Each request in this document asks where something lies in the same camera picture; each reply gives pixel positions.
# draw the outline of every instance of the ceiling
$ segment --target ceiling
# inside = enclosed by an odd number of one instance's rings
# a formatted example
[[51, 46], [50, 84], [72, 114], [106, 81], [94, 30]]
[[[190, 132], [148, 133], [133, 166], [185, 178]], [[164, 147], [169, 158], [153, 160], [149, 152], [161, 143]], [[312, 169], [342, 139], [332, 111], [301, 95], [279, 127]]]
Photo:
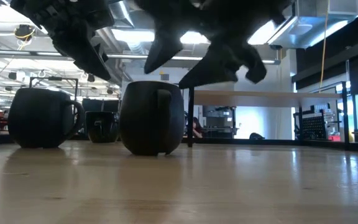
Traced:
[[[52, 45], [52, 40], [48, 37], [45, 31], [39, 29], [36, 29], [32, 40], [22, 46], [23, 43], [13, 34], [14, 29], [17, 28], [19, 24], [28, 24], [33, 26], [33, 23], [28, 18], [11, 9], [7, 5], [9, 2], [10, 0], [0, 0], [0, 50], [18, 50], [22, 47], [21, 50], [25, 51], [56, 52]], [[128, 44], [128, 41], [119, 40], [117, 35], [114, 35], [114, 30], [135, 30], [142, 32], [153, 31], [154, 22], [152, 18], [150, 18], [150, 16], [148, 16], [144, 11], [140, 10], [134, 3], [134, 0], [125, 0], [121, 2], [117, 2], [116, 0], [107, 0], [107, 2], [115, 2], [109, 5], [112, 15], [115, 18], [115, 25], [113, 27], [103, 29], [103, 32], [98, 31], [96, 36], [91, 40], [92, 43], [101, 43], [102, 48], [107, 54], [147, 54], [151, 46], [150, 41], [135, 41]], [[190, 41], [185, 41], [185, 44], [183, 44], [184, 49], [178, 55], [203, 57], [209, 47], [209, 44], [208, 42], [203, 42], [202, 40], [199, 42], [192, 42], [196, 39], [199, 40], [200, 38], [190, 37]], [[267, 41], [264, 33], [257, 35], [256, 39], [260, 40], [262, 43]], [[276, 50], [272, 50], [268, 45], [256, 45], [255, 48], [264, 60], [279, 59], [278, 52]], [[123, 80], [133, 80], [131, 78], [131, 74], [126, 73], [126, 68], [142, 68], [144, 66], [144, 62], [145, 60], [109, 59], [106, 62], [106, 65], [109, 67], [112, 77], [116, 78], [112, 79], [110, 82], [99, 78], [95, 78], [94, 82], [88, 82], [86, 77], [87, 75], [84, 74], [82, 70], [77, 68], [71, 60], [41, 60], [31, 56], [28, 58], [0, 57], [0, 94], [14, 93], [16, 88], [28, 85], [30, 77], [45, 76], [77, 78], [79, 80], [80, 88], [78, 95], [80, 96], [117, 98], [119, 97], [119, 86], [121, 85], [121, 82]], [[163, 67], [191, 69], [196, 63], [197, 61], [194, 60], [171, 60]], [[24, 74], [24, 77], [21, 77], [20, 80], [10, 79], [9, 73], [12, 72]], [[64, 87], [64, 91], [74, 94], [74, 89], [71, 87], [72, 83], [68, 83], [67, 81], [56, 82], [44, 80], [43, 83], [46, 83], [46, 85], [41, 86], [42, 88], [60, 86], [62, 89]], [[8, 87], [6, 85], [12, 85], [13, 90], [6, 90], [6, 87]], [[114, 93], [112, 95], [107, 94], [108, 88], [114, 88]]]

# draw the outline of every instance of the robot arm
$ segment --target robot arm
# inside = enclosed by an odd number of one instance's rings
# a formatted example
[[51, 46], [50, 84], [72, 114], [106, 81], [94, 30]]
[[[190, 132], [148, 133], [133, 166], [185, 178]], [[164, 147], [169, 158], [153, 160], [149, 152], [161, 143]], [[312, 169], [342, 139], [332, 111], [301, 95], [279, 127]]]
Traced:
[[107, 55], [100, 44], [91, 43], [96, 30], [114, 25], [105, 0], [12, 0], [11, 7], [40, 29], [45, 28], [53, 46], [62, 55], [73, 58], [77, 67], [110, 80], [104, 64]]

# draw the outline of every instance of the wooden table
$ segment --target wooden table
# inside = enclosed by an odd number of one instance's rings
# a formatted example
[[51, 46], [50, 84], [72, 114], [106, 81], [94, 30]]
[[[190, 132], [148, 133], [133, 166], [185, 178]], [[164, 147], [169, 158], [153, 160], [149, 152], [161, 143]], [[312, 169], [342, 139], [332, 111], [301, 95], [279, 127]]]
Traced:
[[[334, 93], [285, 93], [285, 92], [257, 92], [257, 91], [211, 91], [211, 90], [189, 90], [189, 121], [193, 122], [194, 105], [209, 106], [261, 106], [261, 107], [295, 107], [299, 108], [299, 120], [302, 120], [302, 108], [312, 105], [322, 105], [334, 100], [344, 100], [345, 94]], [[193, 145], [193, 130], [188, 126], [188, 146]]]
[[358, 152], [181, 144], [0, 145], [0, 224], [358, 223]]

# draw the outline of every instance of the mug handle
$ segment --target mug handle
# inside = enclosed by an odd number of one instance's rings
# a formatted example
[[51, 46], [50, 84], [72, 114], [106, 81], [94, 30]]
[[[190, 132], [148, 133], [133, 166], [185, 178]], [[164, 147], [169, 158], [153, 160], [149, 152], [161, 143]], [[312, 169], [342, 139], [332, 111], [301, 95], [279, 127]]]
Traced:
[[168, 90], [157, 90], [157, 111], [161, 117], [160, 127], [164, 135], [169, 129], [169, 122], [171, 120], [171, 99], [172, 96]]
[[66, 134], [67, 137], [73, 136], [78, 130], [80, 130], [82, 124], [85, 120], [85, 110], [82, 107], [81, 103], [74, 101], [74, 100], [68, 100], [68, 105], [74, 105], [77, 109], [77, 120], [75, 121], [74, 126], [71, 128], [71, 130]]

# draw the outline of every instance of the ceiling light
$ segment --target ceiling light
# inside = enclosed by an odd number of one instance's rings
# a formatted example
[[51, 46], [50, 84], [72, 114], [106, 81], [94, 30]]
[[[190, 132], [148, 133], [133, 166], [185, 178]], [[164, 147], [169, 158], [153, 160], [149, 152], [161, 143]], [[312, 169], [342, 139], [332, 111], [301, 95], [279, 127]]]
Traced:
[[[112, 29], [117, 40], [125, 42], [153, 42], [154, 32], [149, 30], [117, 30]], [[198, 32], [189, 31], [180, 38], [183, 44], [208, 44], [209, 40]]]
[[118, 100], [117, 97], [110, 96], [87, 96], [87, 98], [91, 100]]
[[48, 83], [44, 82], [44, 81], [40, 81], [39, 82], [41, 85], [44, 85], [44, 86], [50, 86]]
[[81, 79], [82, 79], [82, 80], [87, 80], [87, 79], [88, 79], [88, 74], [84, 72], [84, 73], [81, 75]]
[[58, 88], [56, 87], [48, 87], [47, 90], [52, 90], [52, 91], [60, 91]]
[[262, 45], [266, 44], [266, 42], [274, 35], [275, 32], [275, 25], [273, 21], [269, 21], [264, 26], [259, 28], [252, 37], [248, 40], [248, 44], [250, 45]]
[[22, 22], [32, 24], [29, 18], [16, 12], [9, 6], [0, 6], [0, 22]]
[[[342, 29], [348, 23], [349, 23], [349, 21], [341, 21], [341, 22], [335, 23], [334, 25], [332, 25], [330, 28], [327, 29], [326, 37], [329, 37], [331, 34], [333, 34], [336, 31]], [[324, 39], [324, 31], [322, 31], [322, 33], [320, 33], [316, 38], [314, 38], [310, 42], [310, 47], [314, 46], [315, 44], [317, 44], [318, 42], [322, 41], [323, 39]]]
[[0, 93], [0, 96], [15, 96], [14, 93]]
[[265, 64], [271, 64], [271, 65], [276, 63], [276, 61], [274, 61], [274, 60], [262, 60], [262, 62]]
[[277, 40], [278, 37], [280, 37], [288, 28], [290, 28], [295, 22], [296, 20], [298, 20], [297, 16], [292, 17], [292, 19], [290, 19], [287, 23], [283, 23], [281, 24], [278, 28], [276, 28], [276, 30], [278, 30], [278, 32], [276, 32], [272, 38], [270, 38], [267, 43], [268, 44], [272, 44], [275, 40]]
[[25, 71], [19, 70], [16, 72], [17, 80], [22, 81], [25, 77]]

